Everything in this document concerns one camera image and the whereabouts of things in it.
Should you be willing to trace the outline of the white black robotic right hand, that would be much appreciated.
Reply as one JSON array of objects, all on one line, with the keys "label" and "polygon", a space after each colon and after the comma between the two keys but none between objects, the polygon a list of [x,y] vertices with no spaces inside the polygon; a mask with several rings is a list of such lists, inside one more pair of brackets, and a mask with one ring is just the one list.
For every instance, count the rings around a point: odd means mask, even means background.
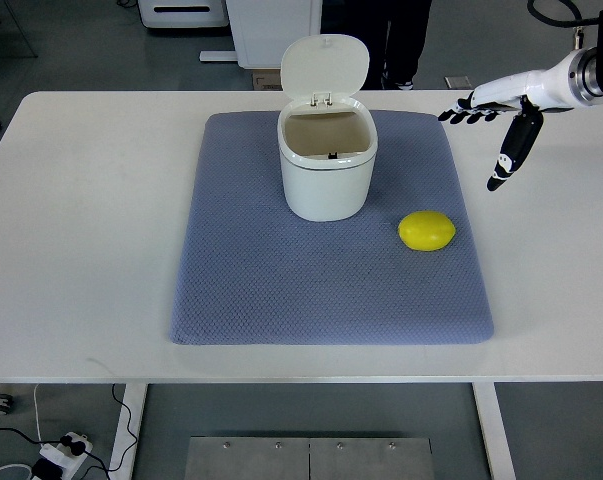
[{"label": "white black robotic right hand", "polygon": [[562,112],[583,105],[577,66],[585,53],[584,49],[574,50],[550,69],[531,70],[482,84],[438,116],[442,122],[473,124],[480,119],[490,122],[508,111],[515,113],[487,180],[488,190],[497,190],[523,165],[546,112]]}]

